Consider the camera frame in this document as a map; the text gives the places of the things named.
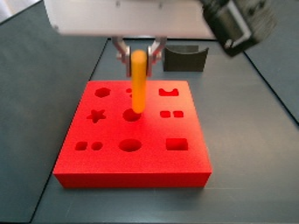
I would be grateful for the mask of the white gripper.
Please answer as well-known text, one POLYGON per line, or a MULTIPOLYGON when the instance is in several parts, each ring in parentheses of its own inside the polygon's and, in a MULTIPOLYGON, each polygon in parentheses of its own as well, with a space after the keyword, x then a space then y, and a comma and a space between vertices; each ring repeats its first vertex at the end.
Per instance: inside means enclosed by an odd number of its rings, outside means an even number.
POLYGON ((146 76, 161 58, 166 38, 213 39, 197 0, 42 0, 60 34, 112 37, 116 58, 130 76, 130 47, 122 37, 156 37, 146 47, 146 76))

